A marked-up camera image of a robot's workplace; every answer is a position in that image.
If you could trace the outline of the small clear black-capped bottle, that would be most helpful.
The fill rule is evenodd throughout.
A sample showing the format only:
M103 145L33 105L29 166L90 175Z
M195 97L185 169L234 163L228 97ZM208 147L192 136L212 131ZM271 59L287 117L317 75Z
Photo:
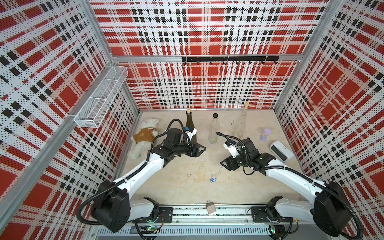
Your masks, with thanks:
M220 128L220 124L218 122L218 114L214 113L213 119L211 120L210 126L209 126L209 142L211 144L214 144L218 141L218 135L216 134L216 132L219 131L219 128Z

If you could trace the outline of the dark green wine bottle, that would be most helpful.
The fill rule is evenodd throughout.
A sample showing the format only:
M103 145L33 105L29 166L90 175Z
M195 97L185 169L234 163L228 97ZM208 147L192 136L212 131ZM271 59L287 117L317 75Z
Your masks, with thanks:
M195 128L195 125L194 125L194 122L193 122L193 118L192 118L192 111L191 111L191 109L187 109L186 115L187 115L186 127L194 127Z

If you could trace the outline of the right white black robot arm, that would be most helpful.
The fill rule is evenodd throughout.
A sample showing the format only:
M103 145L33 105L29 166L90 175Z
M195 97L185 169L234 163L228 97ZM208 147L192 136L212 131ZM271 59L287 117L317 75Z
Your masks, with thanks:
M225 136L225 139L224 148L231 155L221 161L221 165L228 171L250 168L254 173L282 182L304 197L304 201L273 197L265 209L270 222L295 218L316 224L329 236L342 234L353 217L343 189L337 183L317 181L289 168L269 153L259 153L250 139L240 140L232 136Z

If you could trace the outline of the black wall hook rail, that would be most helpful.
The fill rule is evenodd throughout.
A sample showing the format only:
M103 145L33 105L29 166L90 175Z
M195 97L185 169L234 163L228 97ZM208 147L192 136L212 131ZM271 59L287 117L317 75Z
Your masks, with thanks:
M219 56L219 57L182 57L182 63L202 63L202 62L274 62L276 63L280 56Z

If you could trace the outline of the small beige plug adapter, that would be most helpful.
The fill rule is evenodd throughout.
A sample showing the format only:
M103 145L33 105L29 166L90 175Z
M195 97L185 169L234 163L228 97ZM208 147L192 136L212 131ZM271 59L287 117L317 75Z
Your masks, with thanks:
M206 209L209 215L214 214L216 212L216 207L213 202L208 202L206 204Z

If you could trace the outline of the white rectangular device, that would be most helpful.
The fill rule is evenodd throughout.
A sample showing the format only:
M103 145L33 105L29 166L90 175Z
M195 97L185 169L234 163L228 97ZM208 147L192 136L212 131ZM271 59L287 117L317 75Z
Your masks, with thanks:
M282 162L287 162L295 157L294 153L288 149L280 141L271 143L270 150L278 157Z

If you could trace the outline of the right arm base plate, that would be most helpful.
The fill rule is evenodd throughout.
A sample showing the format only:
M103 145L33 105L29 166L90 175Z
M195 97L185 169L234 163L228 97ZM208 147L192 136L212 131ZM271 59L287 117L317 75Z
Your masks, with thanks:
M247 213L252 217L254 223L280 224L289 223L292 220L292 218L285 218L280 215L272 216L268 213L266 206L253 206Z

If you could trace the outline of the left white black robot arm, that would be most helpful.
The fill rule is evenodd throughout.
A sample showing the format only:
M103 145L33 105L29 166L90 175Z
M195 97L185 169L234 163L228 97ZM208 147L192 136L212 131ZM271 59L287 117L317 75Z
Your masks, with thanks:
M161 216L158 202L149 197L141 200L132 197L141 185L176 156L197 158L206 151L200 144L182 141L182 135L180 129L169 129L163 143L151 148L140 165L113 182L101 184L92 207L92 217L97 223L116 233L128 222L144 219L153 223Z

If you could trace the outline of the blue white wine label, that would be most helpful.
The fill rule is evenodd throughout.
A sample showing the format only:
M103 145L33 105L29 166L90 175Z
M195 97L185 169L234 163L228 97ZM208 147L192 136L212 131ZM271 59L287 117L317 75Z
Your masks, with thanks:
M213 176L210 178L210 182L211 182L211 183L214 183L216 180L217 180L216 175L213 175Z

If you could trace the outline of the tall clear corked bottle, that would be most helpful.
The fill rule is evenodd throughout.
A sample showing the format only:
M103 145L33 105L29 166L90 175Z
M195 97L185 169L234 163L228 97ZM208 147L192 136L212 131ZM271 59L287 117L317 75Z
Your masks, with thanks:
M247 112L249 109L249 102L245 102L241 114L238 116L238 118L233 122L233 136L241 139L243 137L243 134L245 132L246 128L246 120L247 120Z

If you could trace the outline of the purple sand timer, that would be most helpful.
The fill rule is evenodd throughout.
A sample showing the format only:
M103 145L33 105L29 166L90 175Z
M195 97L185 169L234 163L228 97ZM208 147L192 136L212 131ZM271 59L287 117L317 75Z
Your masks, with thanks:
M260 136L260 140L261 140L262 142L266 142L267 139L268 139L268 136L269 136L271 133L272 133L272 130L271 130L271 129L268 129L268 128L264 129L262 135Z

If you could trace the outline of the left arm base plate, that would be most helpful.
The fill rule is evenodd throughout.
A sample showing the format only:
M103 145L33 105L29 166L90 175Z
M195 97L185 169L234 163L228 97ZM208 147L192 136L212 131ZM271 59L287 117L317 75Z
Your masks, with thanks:
M172 207L155 208L148 217L138 218L133 220L133 222L138 224L168 224L172 222L173 210L174 208Z

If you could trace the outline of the white teddy bear brown shirt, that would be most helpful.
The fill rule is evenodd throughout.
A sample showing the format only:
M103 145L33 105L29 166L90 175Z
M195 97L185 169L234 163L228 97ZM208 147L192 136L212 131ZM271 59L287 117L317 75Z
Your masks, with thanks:
M128 160L145 160L147 158L148 150L151 149L154 138L159 134L158 123L159 119L157 118L147 118L140 122L140 131L131 137L135 144L128 152Z

